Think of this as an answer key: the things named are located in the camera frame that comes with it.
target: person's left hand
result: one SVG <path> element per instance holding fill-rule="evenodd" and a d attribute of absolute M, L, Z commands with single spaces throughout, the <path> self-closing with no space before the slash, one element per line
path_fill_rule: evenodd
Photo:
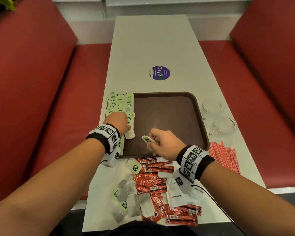
<path fill-rule="evenodd" d="M 105 118 L 103 123 L 112 124 L 115 128 L 117 128 L 120 133 L 120 137 L 131 129 L 131 126 L 127 125 L 128 119 L 124 112 L 111 113 Z"/>

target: table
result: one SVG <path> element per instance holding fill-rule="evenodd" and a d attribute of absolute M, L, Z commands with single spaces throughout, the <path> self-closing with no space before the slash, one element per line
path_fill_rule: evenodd
<path fill-rule="evenodd" d="M 166 67 L 170 76 L 165 80 L 153 79 L 149 71 L 155 66 Z M 100 122 L 105 118 L 110 91 L 186 91 L 197 98 L 199 105 L 207 97 L 218 99 L 225 107 L 223 114 L 232 117 L 186 15 L 117 17 Z M 209 131 L 210 119 L 205 120 L 205 125 Z M 212 136 L 209 140 L 219 141 Z M 228 137 L 225 145 L 236 149 L 242 175 L 264 187 L 240 131 Z M 128 172 L 124 162 L 124 159 L 119 160 L 114 168 L 98 167 L 89 188 L 83 232 L 118 226 L 110 214 L 110 195 Z M 229 221 L 208 196 L 203 202 L 202 212 L 199 223 Z"/>

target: brown tray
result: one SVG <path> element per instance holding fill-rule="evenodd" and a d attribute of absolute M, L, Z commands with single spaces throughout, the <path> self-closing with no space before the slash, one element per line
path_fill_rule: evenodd
<path fill-rule="evenodd" d="M 134 133 L 136 137 L 126 140 L 122 158 L 151 157 L 142 136 L 152 128 L 170 130 L 186 145 L 209 149 L 197 100 L 188 92 L 135 93 Z"/>

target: black cable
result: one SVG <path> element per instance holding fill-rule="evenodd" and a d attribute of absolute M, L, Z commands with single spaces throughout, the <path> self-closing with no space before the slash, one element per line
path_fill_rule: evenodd
<path fill-rule="evenodd" d="M 210 198 L 214 201 L 214 203 L 216 203 L 216 205 L 220 208 L 220 210 L 226 215 L 226 217 L 246 236 L 248 236 L 247 234 L 245 234 L 245 232 L 227 215 L 227 213 L 221 208 L 221 206 L 219 206 L 219 204 L 215 201 L 215 199 L 213 199 L 213 197 L 205 190 L 203 189 L 201 186 L 198 185 L 191 185 L 191 186 L 197 186 L 199 187 L 201 190 L 203 190 L 205 193 L 207 193 L 208 196 L 210 196 Z"/>

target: red seat cushion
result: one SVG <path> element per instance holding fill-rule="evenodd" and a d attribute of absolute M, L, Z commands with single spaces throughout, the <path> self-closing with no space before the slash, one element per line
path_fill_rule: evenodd
<path fill-rule="evenodd" d="M 200 41 L 267 188 L 295 186 L 295 135 L 229 41 Z"/>
<path fill-rule="evenodd" d="M 77 46 L 31 176 L 81 143 L 98 123 L 111 44 Z"/>
<path fill-rule="evenodd" d="M 231 37 L 295 124 L 295 0 L 253 0 Z"/>
<path fill-rule="evenodd" d="M 52 0 L 0 17 L 0 200 L 22 183 L 77 41 Z"/>

